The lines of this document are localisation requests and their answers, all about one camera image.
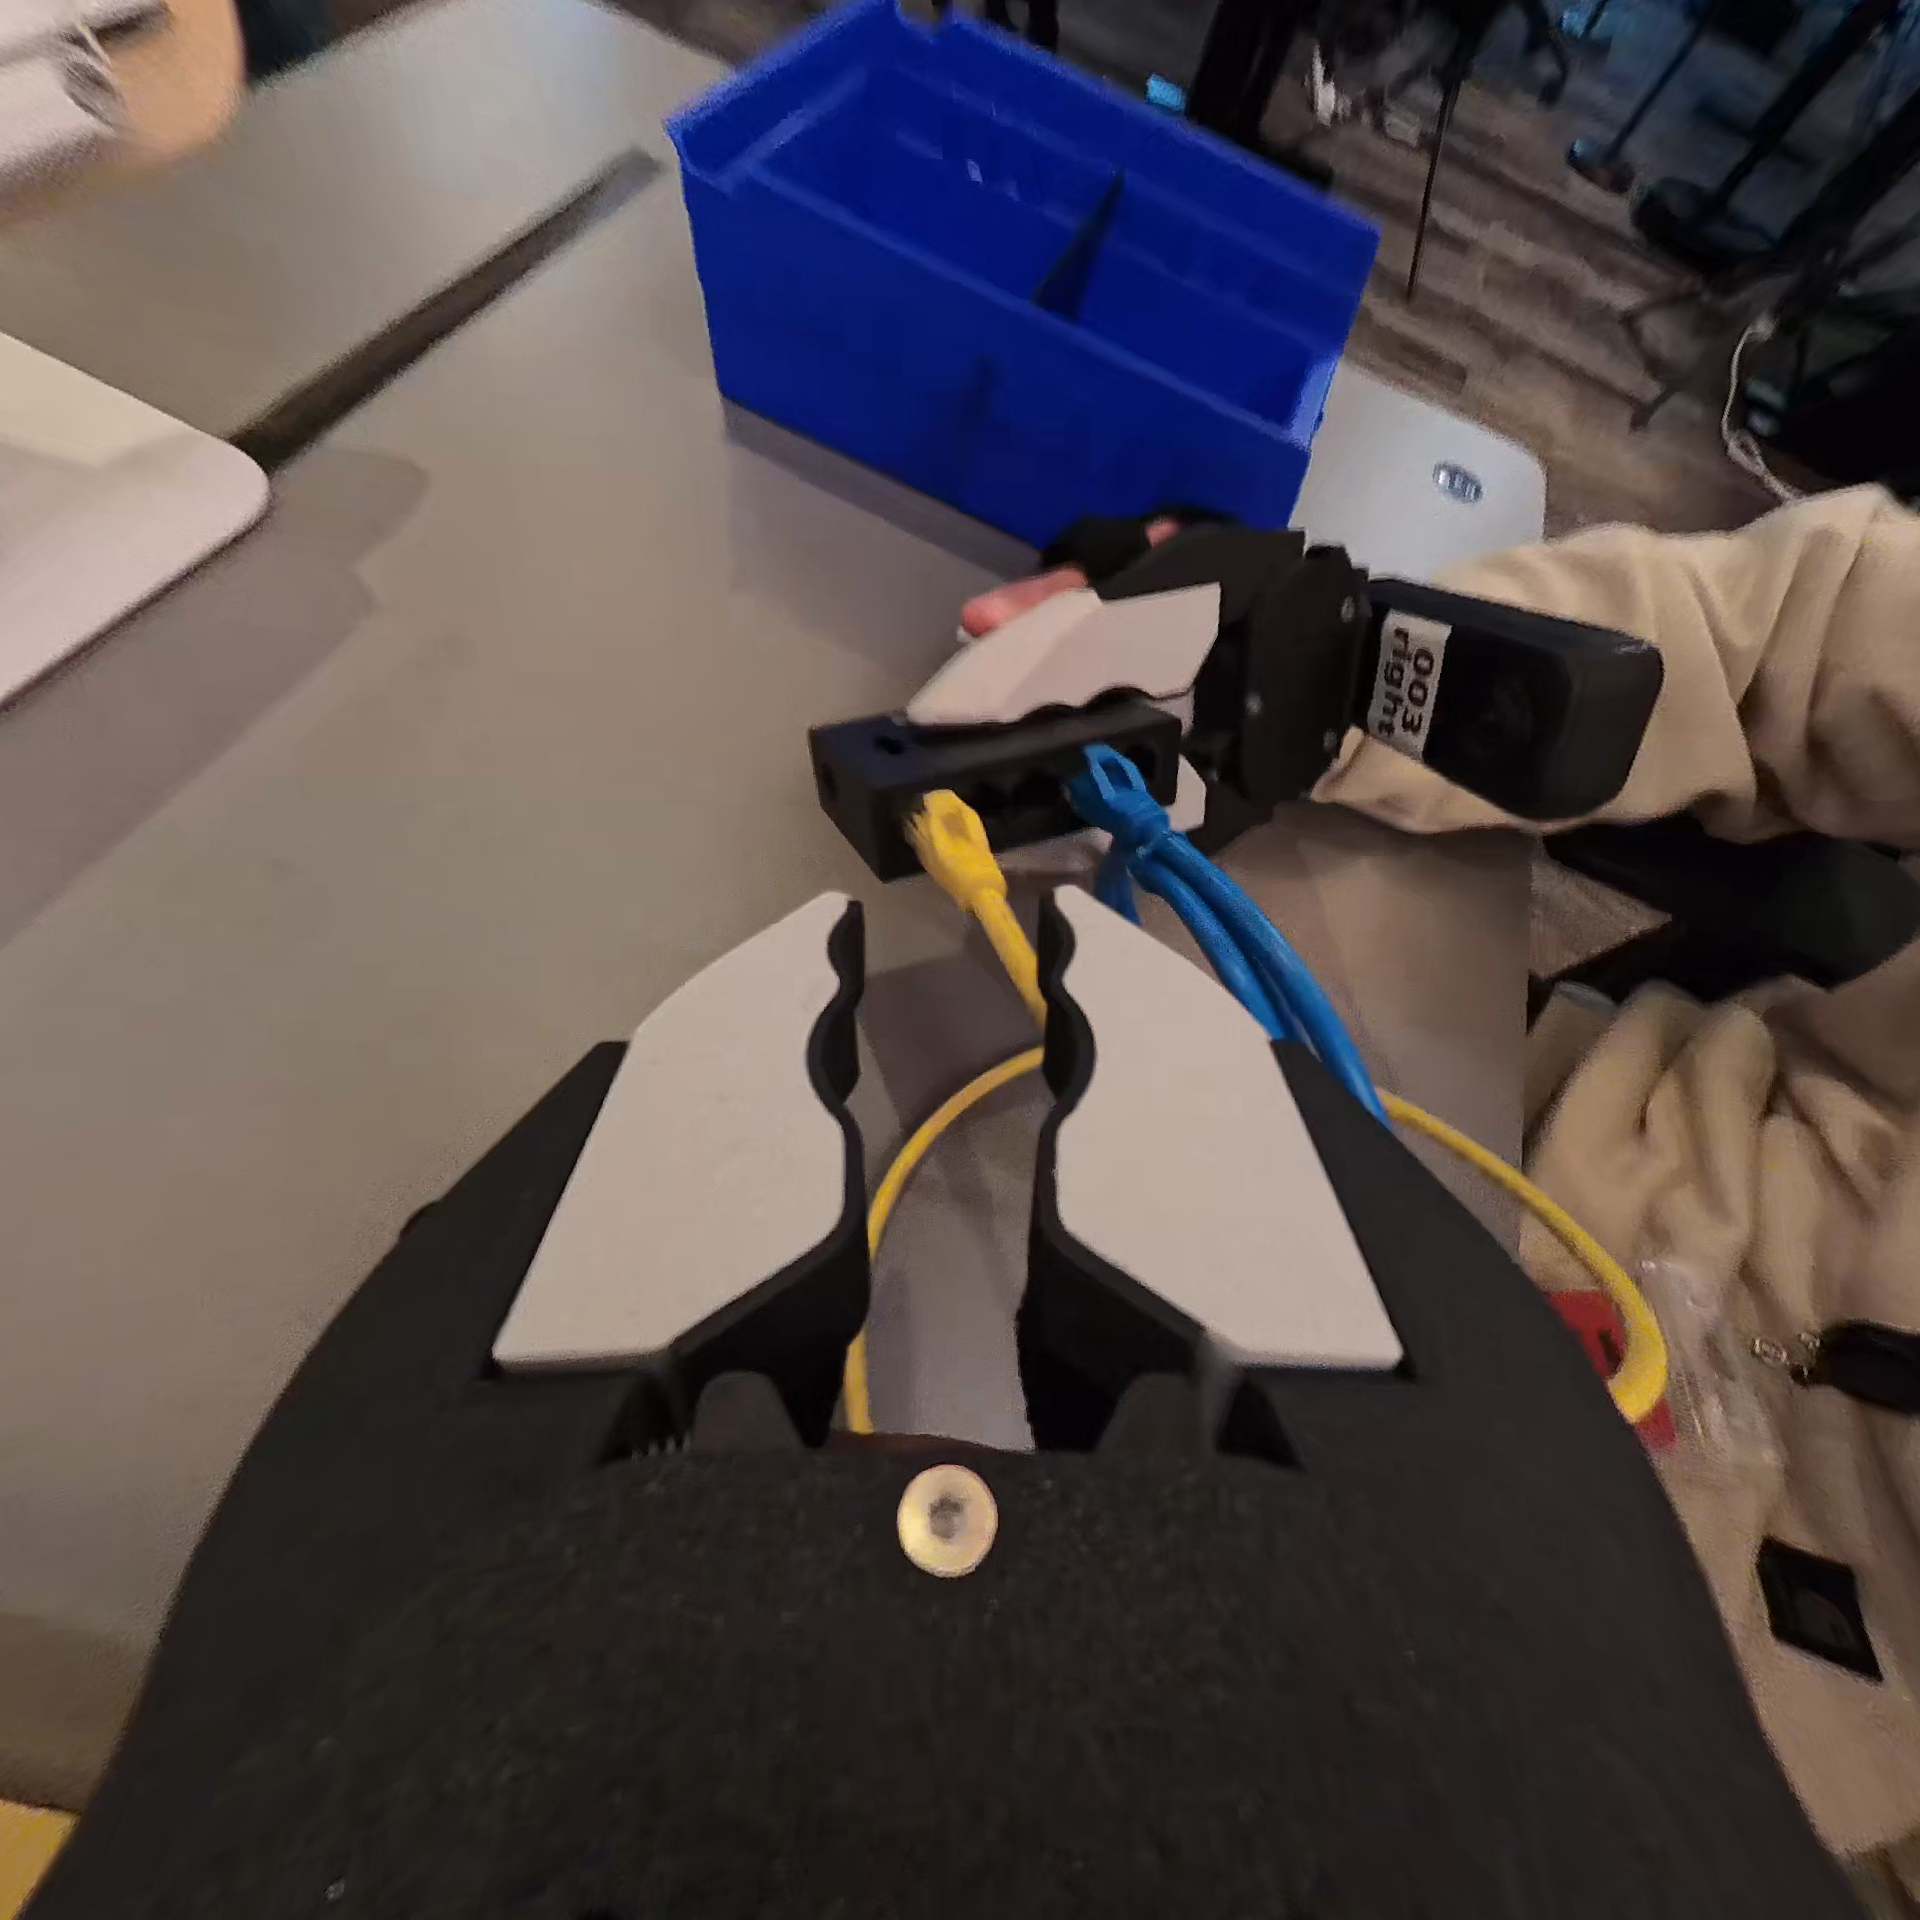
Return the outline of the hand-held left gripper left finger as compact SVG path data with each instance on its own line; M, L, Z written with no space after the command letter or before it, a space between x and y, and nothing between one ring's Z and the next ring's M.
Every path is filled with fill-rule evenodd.
M659 1360L827 1240L845 1094L810 1047L864 980L861 911L821 894L632 1033L491 1349L506 1376Z

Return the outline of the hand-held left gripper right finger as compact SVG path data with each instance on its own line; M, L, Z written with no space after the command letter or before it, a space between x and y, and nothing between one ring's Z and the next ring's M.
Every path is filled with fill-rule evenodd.
M1081 886L1049 894L1037 932L1042 1246L1177 1352L1397 1372L1402 1334L1256 1014Z

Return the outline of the black network switch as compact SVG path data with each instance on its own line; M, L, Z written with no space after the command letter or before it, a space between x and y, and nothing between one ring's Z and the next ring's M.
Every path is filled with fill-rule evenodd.
M1003 854L1084 829L1067 784L1087 771L1088 750L1115 750L1154 800L1170 803L1181 744L1180 717L1143 700L1048 708L995 726L916 726L883 711L807 734L823 814L883 883L921 875L908 820L932 790L967 803Z

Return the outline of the blue plastic bin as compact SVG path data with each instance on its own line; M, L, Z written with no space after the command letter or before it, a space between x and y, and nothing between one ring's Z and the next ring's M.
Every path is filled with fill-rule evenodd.
M1292 520L1378 228L971 19L841 4L665 126L715 384L1020 542Z

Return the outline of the person's right forearm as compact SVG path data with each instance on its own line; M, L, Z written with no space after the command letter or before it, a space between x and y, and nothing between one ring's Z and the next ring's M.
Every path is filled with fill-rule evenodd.
M1665 691L1608 807L1527 822L1353 734L1313 800L1402 832L1569 832L1676 814L1917 851L1917 516L1852 487L1717 535L1610 524L1437 582L1651 641Z

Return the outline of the person's right hand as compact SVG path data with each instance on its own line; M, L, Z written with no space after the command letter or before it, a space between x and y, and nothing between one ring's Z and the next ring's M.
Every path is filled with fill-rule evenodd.
M1306 552L1307 539L1298 529L1266 529L1200 510L1084 516L1040 551L1034 573L967 601L957 638L986 638L1018 615L1084 588L1115 604L1195 585L1219 588L1219 628L1226 633L1266 592L1284 585Z

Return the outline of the white plastic seat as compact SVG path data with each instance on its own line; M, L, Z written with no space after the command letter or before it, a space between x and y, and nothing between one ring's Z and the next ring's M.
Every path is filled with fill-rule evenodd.
M1545 468L1522 444L1341 364L1292 518L1370 573L1431 585L1543 542L1545 505Z

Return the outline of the red tag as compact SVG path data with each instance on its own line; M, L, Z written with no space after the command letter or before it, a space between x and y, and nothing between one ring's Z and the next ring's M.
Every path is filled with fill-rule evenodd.
M1595 1287L1557 1289L1548 1293L1548 1300L1579 1342L1594 1372L1613 1381L1625 1356L1625 1323L1613 1300ZM1636 1433L1656 1455L1674 1447L1676 1425L1667 1398L1649 1407L1649 1414L1636 1422Z

